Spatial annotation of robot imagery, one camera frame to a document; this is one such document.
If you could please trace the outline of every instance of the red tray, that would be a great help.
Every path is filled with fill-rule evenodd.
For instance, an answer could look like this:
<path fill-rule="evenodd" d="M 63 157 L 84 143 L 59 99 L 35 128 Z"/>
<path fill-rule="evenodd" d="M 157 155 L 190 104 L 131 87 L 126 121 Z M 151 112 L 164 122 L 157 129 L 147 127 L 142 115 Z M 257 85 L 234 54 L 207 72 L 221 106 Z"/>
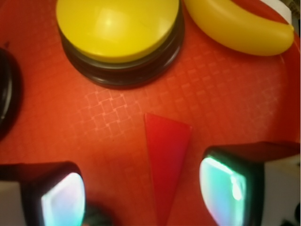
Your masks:
<path fill-rule="evenodd" d="M 83 173 L 87 198 L 120 225 L 154 225 L 143 115 L 193 126 L 170 225 L 214 225 L 198 181 L 209 145 L 300 140 L 300 39 L 279 56 L 249 56 L 208 38 L 184 7 L 182 50 L 158 80 L 141 88 L 97 86 L 67 60 L 55 0 L 0 0 L 0 46 L 24 80 L 21 111 L 0 141 L 0 163 L 69 160 Z M 258 0 L 235 0 L 284 20 Z"/>

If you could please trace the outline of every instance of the plastic toy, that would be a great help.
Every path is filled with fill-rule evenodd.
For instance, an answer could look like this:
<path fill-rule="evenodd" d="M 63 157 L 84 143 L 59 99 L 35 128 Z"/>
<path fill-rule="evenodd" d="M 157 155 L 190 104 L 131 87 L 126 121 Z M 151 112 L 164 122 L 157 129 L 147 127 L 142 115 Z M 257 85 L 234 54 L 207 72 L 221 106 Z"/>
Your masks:
<path fill-rule="evenodd" d="M 191 136 L 191 126 L 145 114 L 157 225 L 166 225 Z"/>
<path fill-rule="evenodd" d="M 85 206 L 73 162 L 0 165 L 0 226 L 81 226 Z"/>
<path fill-rule="evenodd" d="M 286 51 L 293 26 L 252 14 L 231 0 L 185 0 L 195 23 L 212 39 L 231 49 L 259 56 Z"/>
<path fill-rule="evenodd" d="M 22 92 L 18 62 L 0 48 L 0 139 L 7 135 L 17 118 Z"/>
<path fill-rule="evenodd" d="M 209 147 L 200 165 L 200 188 L 220 226 L 300 225 L 300 144 Z"/>
<path fill-rule="evenodd" d="M 160 76 L 184 38 L 179 0 L 58 0 L 66 56 L 93 82 L 131 88 Z"/>

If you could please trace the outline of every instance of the yellow button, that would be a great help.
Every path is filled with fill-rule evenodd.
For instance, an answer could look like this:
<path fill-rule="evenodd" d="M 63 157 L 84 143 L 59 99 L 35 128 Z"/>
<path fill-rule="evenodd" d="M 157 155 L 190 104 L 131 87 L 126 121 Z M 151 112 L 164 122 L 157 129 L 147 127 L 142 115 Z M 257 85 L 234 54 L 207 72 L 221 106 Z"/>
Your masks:
<path fill-rule="evenodd" d="M 155 51 L 170 34 L 180 0 L 58 0 L 56 18 L 89 58 L 125 63 Z"/>

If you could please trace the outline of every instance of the plastic banana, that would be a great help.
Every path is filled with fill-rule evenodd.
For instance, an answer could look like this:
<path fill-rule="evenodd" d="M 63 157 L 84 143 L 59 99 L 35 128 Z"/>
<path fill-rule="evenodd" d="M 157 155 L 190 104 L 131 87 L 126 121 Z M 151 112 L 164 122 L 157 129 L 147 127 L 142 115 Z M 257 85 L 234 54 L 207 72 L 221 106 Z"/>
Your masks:
<path fill-rule="evenodd" d="M 231 0 L 184 0 L 195 23 L 209 37 L 231 49 L 259 56 L 286 51 L 293 43 L 293 26 L 271 21 Z"/>

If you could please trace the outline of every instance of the red triangle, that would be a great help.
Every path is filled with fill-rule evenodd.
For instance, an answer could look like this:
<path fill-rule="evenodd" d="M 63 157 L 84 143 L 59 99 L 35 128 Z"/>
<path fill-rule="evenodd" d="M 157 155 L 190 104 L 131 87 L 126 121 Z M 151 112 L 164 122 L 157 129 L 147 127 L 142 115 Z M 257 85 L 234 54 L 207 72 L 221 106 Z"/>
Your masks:
<path fill-rule="evenodd" d="M 145 127 L 157 224 L 166 225 L 192 127 L 149 113 L 145 114 Z"/>

